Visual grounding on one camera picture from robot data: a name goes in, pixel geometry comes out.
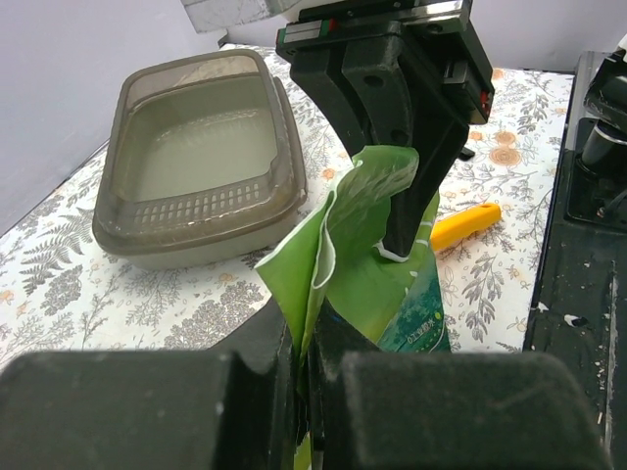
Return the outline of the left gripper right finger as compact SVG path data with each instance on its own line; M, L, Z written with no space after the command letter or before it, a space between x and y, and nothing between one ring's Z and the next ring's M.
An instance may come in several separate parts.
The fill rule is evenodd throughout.
M604 469L586 398L536 352L384 352L324 303L308 351L315 469Z

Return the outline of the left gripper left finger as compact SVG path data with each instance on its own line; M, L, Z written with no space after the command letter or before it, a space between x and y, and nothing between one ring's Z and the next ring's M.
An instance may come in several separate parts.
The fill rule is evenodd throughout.
M275 301L206 350L28 353L1 375L1 465L289 469L295 379Z

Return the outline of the green litter bag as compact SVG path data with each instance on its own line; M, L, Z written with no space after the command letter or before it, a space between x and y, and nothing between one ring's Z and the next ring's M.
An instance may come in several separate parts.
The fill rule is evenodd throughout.
M308 413L295 446L297 469L313 468L308 351L324 303L386 353L451 353L430 243L438 198L401 212L407 249L385 239L392 198L410 187L418 165L412 148L365 147L326 199L257 264L289 328L296 391Z

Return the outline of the yellow plastic scoop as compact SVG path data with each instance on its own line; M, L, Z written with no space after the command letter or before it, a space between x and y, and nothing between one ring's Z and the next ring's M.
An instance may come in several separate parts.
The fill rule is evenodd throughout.
M460 211L438 221L432 230L430 243L434 251L441 251L475 232L484 231L502 218L499 205L485 203Z

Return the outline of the grey litter box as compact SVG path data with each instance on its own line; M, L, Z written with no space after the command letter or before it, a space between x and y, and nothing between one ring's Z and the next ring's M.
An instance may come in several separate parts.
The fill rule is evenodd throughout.
M307 189L281 80L257 52L224 50L125 80L92 231L144 269L207 264L280 242Z

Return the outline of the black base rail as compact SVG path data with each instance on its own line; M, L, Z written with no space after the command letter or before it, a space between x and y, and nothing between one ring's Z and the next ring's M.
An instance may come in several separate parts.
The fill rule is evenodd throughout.
M616 469L626 466L626 49L575 71L527 351L577 379Z

